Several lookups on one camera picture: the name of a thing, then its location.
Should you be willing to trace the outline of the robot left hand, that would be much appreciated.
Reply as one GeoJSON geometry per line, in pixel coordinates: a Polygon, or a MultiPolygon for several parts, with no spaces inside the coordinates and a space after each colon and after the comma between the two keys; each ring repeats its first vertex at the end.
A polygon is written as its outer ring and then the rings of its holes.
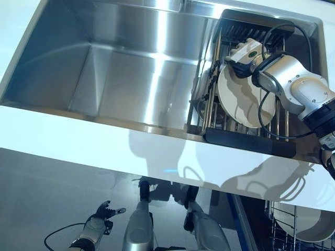
{"type": "Polygon", "coordinates": [[[110,200],[107,200],[107,201],[103,202],[98,207],[96,212],[94,214],[92,214],[86,221],[88,222],[92,218],[102,219],[105,223],[106,228],[107,229],[112,229],[113,222],[110,221],[109,219],[116,216],[116,215],[125,213],[126,208],[111,209],[111,208],[109,208],[110,203],[111,203],[110,200]]]}

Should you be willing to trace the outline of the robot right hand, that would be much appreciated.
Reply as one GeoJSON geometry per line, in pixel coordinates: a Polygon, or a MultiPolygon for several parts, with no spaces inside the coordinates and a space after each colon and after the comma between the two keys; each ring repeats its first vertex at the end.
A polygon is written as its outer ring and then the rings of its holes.
{"type": "Polygon", "coordinates": [[[236,77],[248,78],[253,74],[256,67],[263,62],[262,46],[262,43],[247,38],[245,43],[239,43],[235,49],[230,50],[225,61],[232,67],[236,77]]]}

